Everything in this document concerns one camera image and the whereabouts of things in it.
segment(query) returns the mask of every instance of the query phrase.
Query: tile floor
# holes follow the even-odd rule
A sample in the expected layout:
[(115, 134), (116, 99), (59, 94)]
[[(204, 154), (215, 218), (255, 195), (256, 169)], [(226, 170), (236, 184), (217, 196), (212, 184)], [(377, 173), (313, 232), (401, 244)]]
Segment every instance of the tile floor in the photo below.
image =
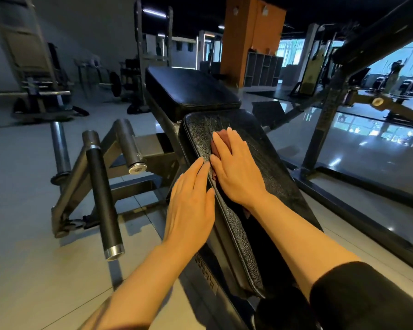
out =
[[(243, 92), (239, 95), (247, 110), (251, 110), (251, 102), (270, 100)], [(95, 90), (88, 99), (79, 94), (74, 98), (75, 105), (91, 115), (64, 124), (72, 162), (84, 130), (96, 130), (103, 137), (117, 118), (128, 118), (137, 135), (160, 132), (151, 114), (129, 116), (126, 104), (101, 103), (111, 100), (107, 97)], [(132, 220), (127, 212), (153, 202), (153, 194), (118, 202), (126, 254), (110, 266), (104, 260), (98, 228), (53, 238), (50, 209), (59, 190), (49, 183), (56, 172), (49, 125), (9, 127), (14, 122), (11, 105), (11, 101), (0, 100), (0, 330), (76, 329), (111, 294), (113, 283), (128, 276), (160, 243), (165, 217), (160, 211), (147, 210)], [(305, 198), (329, 236), (413, 296), (412, 268), (307, 195)], [(89, 194), (73, 215), (80, 218), (92, 207)], [(232, 326), (221, 302), (191, 262), (151, 328)]]

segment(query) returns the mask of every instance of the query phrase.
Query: black ceiling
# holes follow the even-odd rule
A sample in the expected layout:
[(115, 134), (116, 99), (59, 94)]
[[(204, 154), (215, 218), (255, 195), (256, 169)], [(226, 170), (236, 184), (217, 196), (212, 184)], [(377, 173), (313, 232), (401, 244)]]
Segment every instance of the black ceiling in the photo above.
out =
[[(287, 10), (284, 33), (303, 36), (308, 25), (348, 24), (367, 27), (405, 0), (264, 0)], [(143, 7), (165, 11), (173, 7), (173, 35), (194, 38), (200, 30), (219, 32), (226, 0), (142, 0)], [(162, 21), (144, 16), (144, 31), (162, 32)]]

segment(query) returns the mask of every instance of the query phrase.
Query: textured leather pad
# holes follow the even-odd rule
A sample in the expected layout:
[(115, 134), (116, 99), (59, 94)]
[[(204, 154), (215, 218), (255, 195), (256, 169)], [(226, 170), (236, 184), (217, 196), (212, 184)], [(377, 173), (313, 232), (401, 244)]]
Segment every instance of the textured leather pad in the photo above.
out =
[[(191, 113), (183, 119), (183, 127), (197, 155), (206, 160), (211, 155), (210, 141), (213, 131), (232, 127), (248, 143), (268, 192), (321, 229), (296, 183), (252, 114), (245, 110)], [(294, 282), (279, 251), (257, 220), (252, 216), (246, 219), (242, 207), (226, 197), (219, 183), (212, 180), (211, 174), (209, 182), (216, 191), (218, 204), (253, 288), (253, 294), (278, 295), (283, 288)]]
[(241, 104), (222, 83), (194, 69), (148, 67), (145, 85), (173, 122), (190, 112), (238, 109)]

